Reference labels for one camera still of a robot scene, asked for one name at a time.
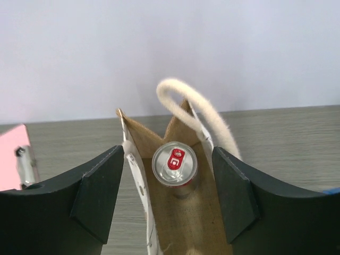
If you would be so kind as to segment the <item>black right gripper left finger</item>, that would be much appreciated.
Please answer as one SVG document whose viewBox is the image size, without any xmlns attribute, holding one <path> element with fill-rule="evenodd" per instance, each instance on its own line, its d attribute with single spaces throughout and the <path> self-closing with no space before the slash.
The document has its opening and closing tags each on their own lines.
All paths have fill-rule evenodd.
<svg viewBox="0 0 340 255">
<path fill-rule="evenodd" d="M 23 190 L 1 192 L 1 254 L 101 254 L 124 164 L 122 146 Z"/>
</svg>

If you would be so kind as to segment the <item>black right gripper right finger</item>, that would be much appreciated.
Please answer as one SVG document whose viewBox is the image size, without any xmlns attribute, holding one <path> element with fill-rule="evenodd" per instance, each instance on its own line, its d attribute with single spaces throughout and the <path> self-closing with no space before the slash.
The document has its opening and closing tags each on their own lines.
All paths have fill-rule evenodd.
<svg viewBox="0 0 340 255">
<path fill-rule="evenodd" d="M 339 254 L 339 194 L 274 178 L 220 147 L 212 164 L 234 254 Z"/>
</svg>

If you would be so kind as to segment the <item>Pocari Sweat plastic bottle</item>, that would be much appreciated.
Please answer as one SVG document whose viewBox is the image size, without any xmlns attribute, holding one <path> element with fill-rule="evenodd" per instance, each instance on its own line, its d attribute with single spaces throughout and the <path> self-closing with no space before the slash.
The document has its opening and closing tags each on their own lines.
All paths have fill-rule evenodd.
<svg viewBox="0 0 340 255">
<path fill-rule="evenodd" d="M 323 193 L 325 193 L 325 194 L 337 194 L 337 193 L 340 193 L 340 187 L 324 190 Z"/>
</svg>

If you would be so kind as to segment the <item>burlap canvas tote bag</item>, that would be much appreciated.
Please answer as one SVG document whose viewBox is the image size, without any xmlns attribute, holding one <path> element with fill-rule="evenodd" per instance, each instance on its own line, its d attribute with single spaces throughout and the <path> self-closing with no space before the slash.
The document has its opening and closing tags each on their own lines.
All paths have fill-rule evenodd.
<svg viewBox="0 0 340 255">
<path fill-rule="evenodd" d="M 212 164 L 218 145 L 241 154 L 220 114 L 185 82 L 168 78 L 156 93 L 172 113 L 157 135 L 118 109 L 123 149 L 146 219 L 148 254 L 232 254 Z"/>
</svg>

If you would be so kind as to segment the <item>pink clipboard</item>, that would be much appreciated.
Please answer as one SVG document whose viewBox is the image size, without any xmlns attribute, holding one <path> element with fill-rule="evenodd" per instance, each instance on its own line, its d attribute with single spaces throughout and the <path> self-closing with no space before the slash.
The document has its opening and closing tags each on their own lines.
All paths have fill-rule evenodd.
<svg viewBox="0 0 340 255">
<path fill-rule="evenodd" d="M 27 126 L 17 125 L 1 134 L 1 191 L 22 190 L 40 177 Z"/>
</svg>

